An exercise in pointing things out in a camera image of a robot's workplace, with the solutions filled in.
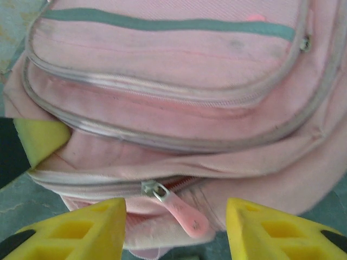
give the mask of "backpack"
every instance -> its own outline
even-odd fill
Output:
[[[298,215],[347,168],[347,1],[55,0],[5,114],[72,137],[29,172],[70,210],[125,197],[158,259],[226,229],[238,197]]]

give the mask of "gray floor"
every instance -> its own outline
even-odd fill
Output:
[[[21,8],[28,9],[28,6],[33,7],[34,0],[19,1],[19,0],[5,0],[0,2],[0,17],[2,4],[6,4],[9,7],[9,11],[14,10],[10,3],[23,4]],[[17,34],[23,33],[23,26],[26,23],[10,24]],[[0,34],[0,47],[4,47],[1,42]],[[0,84],[0,93],[2,92],[3,85]],[[3,115],[3,102],[0,94],[0,115]],[[43,189],[42,187],[34,184],[26,175],[17,179],[9,187],[0,191],[0,241],[5,237],[13,234],[15,231],[23,226],[43,220],[63,212],[67,209],[56,194]],[[304,217],[332,226],[342,233],[347,234],[347,177],[335,187],[335,189],[329,193],[323,201],[321,201],[313,210],[303,215]],[[193,246],[189,248],[179,248],[170,251],[163,260],[177,259],[183,256],[199,255],[202,260],[216,260],[216,259],[230,259],[230,251],[228,241],[225,233],[220,233],[216,237],[215,241],[206,245]],[[123,260],[136,259],[128,252],[124,252]]]

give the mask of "zipper pull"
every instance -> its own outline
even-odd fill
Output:
[[[163,206],[170,211],[174,218],[176,218],[190,237],[200,238],[208,232],[209,221],[199,210],[188,205],[175,193],[169,191],[164,185],[156,181],[147,182],[147,184],[150,185],[144,188],[145,194],[150,197],[156,197]]]

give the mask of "concrete floor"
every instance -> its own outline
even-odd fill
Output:
[[[15,41],[12,41],[12,43],[7,41],[5,46],[4,36],[0,34],[0,64],[7,64],[9,57],[12,57],[15,53],[27,25],[25,19],[28,19],[28,16],[23,14],[16,16],[10,12],[18,12],[16,8],[26,10],[29,14],[35,12],[35,9],[41,5],[42,1],[37,0],[36,4],[34,2],[35,0],[1,1],[0,28],[7,28],[7,30],[11,28],[13,30],[11,35]],[[2,89],[3,85],[0,83],[0,93]],[[4,107],[0,95],[0,115],[3,115],[3,113]],[[25,225],[66,211],[67,209],[59,196],[34,184],[27,175],[23,175],[12,185],[0,191],[0,241]],[[347,177],[323,201],[304,214],[303,217],[332,226],[347,234]],[[230,259],[226,234],[219,233],[215,241],[206,245],[174,249],[163,260],[193,255],[199,255],[201,259],[205,260]],[[136,258],[128,252],[124,252],[122,259],[133,260]]]

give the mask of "yellow plastic object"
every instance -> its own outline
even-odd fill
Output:
[[[246,200],[228,200],[226,224],[233,260],[347,259],[321,230],[340,232]]]
[[[110,199],[27,226],[36,233],[4,260],[120,260],[125,200]]]
[[[70,139],[69,128],[62,122],[15,118],[14,125],[32,167]]]

